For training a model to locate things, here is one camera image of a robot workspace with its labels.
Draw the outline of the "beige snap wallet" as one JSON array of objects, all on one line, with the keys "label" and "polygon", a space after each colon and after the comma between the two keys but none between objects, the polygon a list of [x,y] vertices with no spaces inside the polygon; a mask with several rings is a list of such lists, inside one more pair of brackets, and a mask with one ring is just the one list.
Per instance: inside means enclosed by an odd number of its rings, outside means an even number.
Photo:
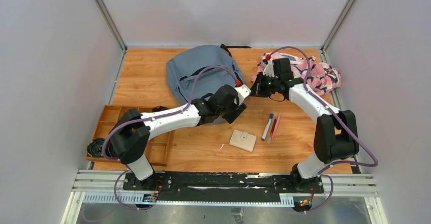
[{"label": "beige snap wallet", "polygon": [[240,148],[247,152],[253,152],[257,137],[247,132],[234,130],[229,141],[231,146]]}]

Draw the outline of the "blue cap marker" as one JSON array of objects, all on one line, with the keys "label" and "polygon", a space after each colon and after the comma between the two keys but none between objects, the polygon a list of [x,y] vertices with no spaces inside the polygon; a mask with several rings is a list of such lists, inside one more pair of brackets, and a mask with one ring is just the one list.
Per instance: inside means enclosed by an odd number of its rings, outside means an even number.
[{"label": "blue cap marker", "polygon": [[273,113],[270,113],[270,115],[269,115],[269,117],[268,117],[268,120],[267,120],[267,123],[266,123],[265,128],[264,128],[264,131],[263,131],[262,136],[261,136],[261,140],[262,140],[262,141],[265,141],[265,139],[266,139],[266,136],[267,136],[268,131],[269,131],[269,128],[270,128],[270,126],[271,126],[271,123],[272,123],[273,117],[274,117],[274,114],[273,114]]}]

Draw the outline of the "pink pen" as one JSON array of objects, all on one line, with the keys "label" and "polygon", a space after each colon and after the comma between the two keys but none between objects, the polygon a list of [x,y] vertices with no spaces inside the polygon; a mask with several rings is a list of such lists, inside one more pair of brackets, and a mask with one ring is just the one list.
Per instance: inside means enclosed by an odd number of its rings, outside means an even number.
[{"label": "pink pen", "polygon": [[282,115],[282,112],[280,111],[278,114],[277,114],[277,123],[276,123],[276,126],[275,126],[275,130],[274,130],[274,133],[273,133],[273,137],[276,135],[276,131],[277,131],[277,129],[278,129],[278,126],[279,126],[279,121],[280,121],[280,118],[281,118],[281,115]]}]

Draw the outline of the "blue student backpack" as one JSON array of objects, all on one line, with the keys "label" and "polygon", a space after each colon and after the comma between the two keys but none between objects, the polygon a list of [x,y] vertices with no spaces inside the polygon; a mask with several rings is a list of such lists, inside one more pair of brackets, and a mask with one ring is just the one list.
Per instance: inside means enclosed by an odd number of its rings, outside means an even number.
[{"label": "blue student backpack", "polygon": [[202,45],[184,51],[166,63],[166,79],[174,97],[183,105],[205,99],[223,85],[240,87],[244,76],[228,49]]}]

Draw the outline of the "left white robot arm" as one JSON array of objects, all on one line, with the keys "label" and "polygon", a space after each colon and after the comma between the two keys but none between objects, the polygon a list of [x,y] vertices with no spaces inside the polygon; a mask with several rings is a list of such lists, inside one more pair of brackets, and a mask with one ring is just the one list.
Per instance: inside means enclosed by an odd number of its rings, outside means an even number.
[{"label": "left white robot arm", "polygon": [[119,161],[135,175],[143,190],[156,183],[154,169],[144,155],[147,143],[161,134],[184,127],[196,127],[221,121],[232,123],[245,109],[251,90],[246,86],[224,85],[208,99],[195,99],[190,104],[152,113],[129,110],[117,122],[106,140],[113,146]]}]

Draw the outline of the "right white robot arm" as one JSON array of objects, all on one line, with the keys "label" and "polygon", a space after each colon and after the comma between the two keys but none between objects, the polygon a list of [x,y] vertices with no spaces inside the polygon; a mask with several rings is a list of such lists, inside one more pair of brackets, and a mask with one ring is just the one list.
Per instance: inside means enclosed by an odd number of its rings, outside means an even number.
[{"label": "right white robot arm", "polygon": [[342,111],[323,100],[302,78],[294,78],[288,58],[265,59],[251,88],[255,97],[269,98],[275,93],[299,106],[316,124],[314,151],[292,168],[290,185],[296,192],[309,188],[311,178],[331,163],[347,159],[359,152],[355,115]]}]

